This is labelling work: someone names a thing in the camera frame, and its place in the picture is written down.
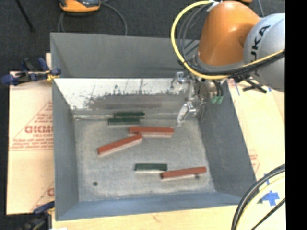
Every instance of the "bin floor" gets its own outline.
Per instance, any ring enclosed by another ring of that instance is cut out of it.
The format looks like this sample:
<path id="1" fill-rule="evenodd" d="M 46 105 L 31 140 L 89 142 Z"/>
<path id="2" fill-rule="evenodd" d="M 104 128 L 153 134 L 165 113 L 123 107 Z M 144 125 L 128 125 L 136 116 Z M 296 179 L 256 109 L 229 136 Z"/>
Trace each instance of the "bin floor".
<path id="1" fill-rule="evenodd" d="M 173 120 L 142 119 L 140 126 L 174 127 L 171 138 L 144 137 L 138 145 L 98 157 L 97 148 L 128 136 L 129 126 L 105 120 L 75 120 L 80 201 L 213 192 L 198 120 L 175 127 Z M 162 180 L 159 172 L 135 172 L 136 163 L 166 163 L 168 170 L 206 166 L 207 173 Z"/>

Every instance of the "gray bin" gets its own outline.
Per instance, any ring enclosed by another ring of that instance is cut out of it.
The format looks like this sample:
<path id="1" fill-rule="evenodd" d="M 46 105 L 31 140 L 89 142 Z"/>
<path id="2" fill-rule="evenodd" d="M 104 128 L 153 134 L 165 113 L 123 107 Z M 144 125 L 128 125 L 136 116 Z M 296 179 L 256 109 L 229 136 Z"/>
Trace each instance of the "gray bin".
<path id="1" fill-rule="evenodd" d="M 208 102 L 203 119 L 176 126 L 188 91 L 167 89 L 182 70 L 169 39 L 52 33 L 51 55 L 52 67 L 62 69 L 53 84 L 57 220 L 235 205 L 255 183 L 226 83 L 220 105 Z M 100 144 L 127 135 L 127 126 L 107 124 L 122 110 L 144 111 L 140 125 L 175 132 L 99 158 Z M 162 182 L 159 174 L 135 173 L 137 162 L 208 171 Z"/>

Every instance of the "green connector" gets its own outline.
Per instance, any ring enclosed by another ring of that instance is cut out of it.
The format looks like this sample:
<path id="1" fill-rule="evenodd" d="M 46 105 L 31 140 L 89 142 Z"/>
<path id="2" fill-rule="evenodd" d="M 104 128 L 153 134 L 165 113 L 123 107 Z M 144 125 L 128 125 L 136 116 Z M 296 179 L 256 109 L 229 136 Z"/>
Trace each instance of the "green connector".
<path id="1" fill-rule="evenodd" d="M 139 118 L 109 118 L 107 120 L 109 125 L 138 125 L 140 123 Z"/>
<path id="2" fill-rule="evenodd" d="M 220 96 L 216 103 L 219 105 L 222 103 L 222 101 L 223 101 L 223 96 Z"/>
<path id="3" fill-rule="evenodd" d="M 167 164 L 165 163 L 137 163 L 135 171 L 167 171 Z"/>
<path id="4" fill-rule="evenodd" d="M 211 103 L 212 103 L 212 104 L 216 103 L 216 101 L 217 101 L 218 98 L 219 98 L 218 96 L 212 97 L 212 98 L 211 98 Z"/>
<path id="5" fill-rule="evenodd" d="M 145 118 L 144 112 L 120 112 L 115 113 L 114 118 Z"/>

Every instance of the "clamp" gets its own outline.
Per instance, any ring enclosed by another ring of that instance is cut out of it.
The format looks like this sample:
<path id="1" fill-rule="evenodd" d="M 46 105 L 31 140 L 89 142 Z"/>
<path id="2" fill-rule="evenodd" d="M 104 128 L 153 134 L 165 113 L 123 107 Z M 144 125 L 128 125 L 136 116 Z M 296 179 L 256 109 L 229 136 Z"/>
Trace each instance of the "clamp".
<path id="1" fill-rule="evenodd" d="M 62 73 L 60 68 L 50 69 L 46 61 L 43 58 L 38 59 L 38 63 L 42 69 L 42 72 L 30 72 L 33 69 L 33 65 L 28 58 L 24 59 L 20 72 L 4 75 L 1 78 L 1 82 L 4 85 L 18 85 L 26 82 L 33 82 L 39 80 L 51 81 L 53 78 L 59 77 Z"/>

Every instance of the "red block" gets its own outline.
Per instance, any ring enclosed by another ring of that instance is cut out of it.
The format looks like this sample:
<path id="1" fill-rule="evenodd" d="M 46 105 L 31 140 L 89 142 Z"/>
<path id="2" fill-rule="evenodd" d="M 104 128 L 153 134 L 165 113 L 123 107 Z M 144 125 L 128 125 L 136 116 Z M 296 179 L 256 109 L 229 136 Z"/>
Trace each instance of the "red block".
<path id="1" fill-rule="evenodd" d="M 142 139 L 143 139 L 143 137 L 142 137 L 141 134 L 130 136 L 130 137 L 124 138 L 122 140 L 118 140 L 118 141 L 115 141 L 113 143 L 99 147 L 97 149 L 97 152 L 98 152 L 99 156 L 106 155 L 106 154 L 109 154 L 111 152 L 115 152 L 115 151 L 118 151 L 118 150 L 122 150 L 124 148 L 128 148 L 128 147 L 132 147 L 134 145 L 137 145 L 137 144 L 141 143 Z"/>
<path id="2" fill-rule="evenodd" d="M 166 172 L 161 173 L 161 178 L 167 179 L 167 178 L 193 175 L 193 174 L 194 175 L 203 174 L 203 173 L 206 173 L 206 172 L 207 172 L 207 168 L 205 166 L 194 167 L 194 168 L 188 168 L 188 169 L 182 169 L 182 170 L 166 171 Z"/>
<path id="3" fill-rule="evenodd" d="M 174 133 L 174 129 L 171 127 L 132 126 L 129 127 L 129 133 L 142 134 L 143 136 L 151 136 L 151 137 L 171 137 Z"/>

